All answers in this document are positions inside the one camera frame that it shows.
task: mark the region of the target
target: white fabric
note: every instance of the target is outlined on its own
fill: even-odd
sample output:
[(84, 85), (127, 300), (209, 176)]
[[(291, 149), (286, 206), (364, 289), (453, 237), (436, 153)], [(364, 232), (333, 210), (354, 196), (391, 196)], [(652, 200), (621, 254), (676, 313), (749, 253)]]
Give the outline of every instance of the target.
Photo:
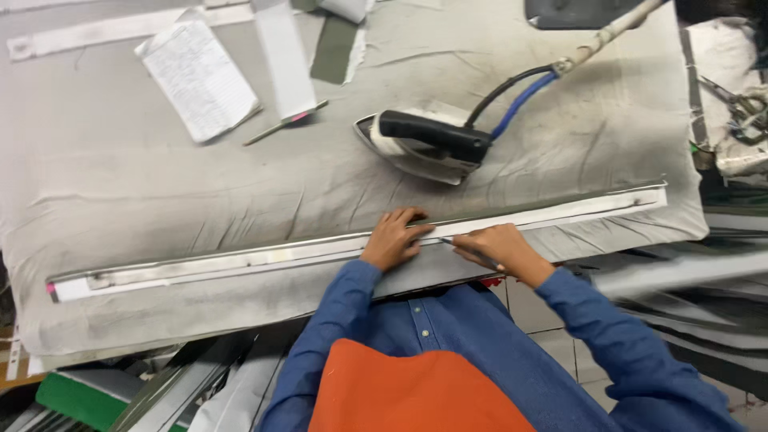
[[(361, 117), (429, 99), (471, 110), (507, 77), (554, 61), (591, 35), (532, 28), (522, 0), (442, 6), (377, 2), (354, 80), (342, 87), (314, 81), (318, 99), (330, 100), (315, 121), (247, 148), (241, 143), (279, 121), (253, 24), (214, 31), (265, 110), (204, 147), (191, 141), (133, 54), (137, 41), (0, 61), (0, 246), (28, 351), (77, 361), (311, 311), (342, 263), (68, 304), (53, 304), (45, 278), (367, 229), (397, 205), (447, 218), (665, 175), (666, 208), (525, 236), (560, 261), (707, 233), (671, 3), (538, 93), (464, 184), (414, 178), (373, 154), (352, 129)], [(138, 3), (112, 2), (90, 4), (88, 17), (68, 11), (2, 17), (0, 37), (144, 12)], [(311, 55), (323, 20), (296, 20)], [(491, 105), (477, 127), (491, 130), (521, 90)], [(389, 275), (377, 294), (482, 272), (436, 245)]]

